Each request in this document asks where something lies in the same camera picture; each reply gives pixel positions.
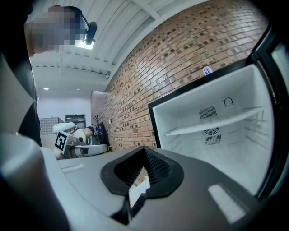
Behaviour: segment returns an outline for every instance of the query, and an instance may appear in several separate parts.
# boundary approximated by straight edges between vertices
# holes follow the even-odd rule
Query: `refrigerator shelf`
[[[200,123],[196,123],[195,125],[188,126],[185,128],[175,128],[170,132],[166,133],[165,136],[172,135],[180,135],[180,134],[188,134],[194,132],[200,132],[208,129],[213,129],[225,125],[229,125],[241,120],[244,120],[248,117],[253,116],[254,114],[263,111],[264,107],[250,108],[250,109],[242,109],[238,110],[234,113],[223,115],[221,118],[211,118],[210,120],[205,120]]]

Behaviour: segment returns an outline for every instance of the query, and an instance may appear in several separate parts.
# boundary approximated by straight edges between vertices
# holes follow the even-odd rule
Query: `ceiling light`
[[[94,43],[95,43],[95,40],[93,40],[90,45],[86,45],[85,41],[77,41],[75,46],[91,50],[93,49]]]

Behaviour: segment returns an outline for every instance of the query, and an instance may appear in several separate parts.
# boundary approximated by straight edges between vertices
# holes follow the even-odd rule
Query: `vent grille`
[[[208,108],[200,110],[199,114],[200,119],[202,120],[217,115],[217,112],[214,106],[210,106]]]
[[[219,127],[217,128],[211,128],[211,129],[208,129],[208,130],[205,130],[204,132],[208,135],[215,135],[219,130]]]
[[[221,135],[214,135],[214,136],[209,136],[205,137],[205,143],[206,145],[214,145],[214,144],[220,144],[222,141]]]

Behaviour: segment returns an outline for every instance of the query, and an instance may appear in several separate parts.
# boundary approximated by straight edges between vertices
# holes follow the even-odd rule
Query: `refrigerator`
[[[288,171],[289,54],[268,27],[244,60],[150,103],[158,148],[205,161],[264,198]]]

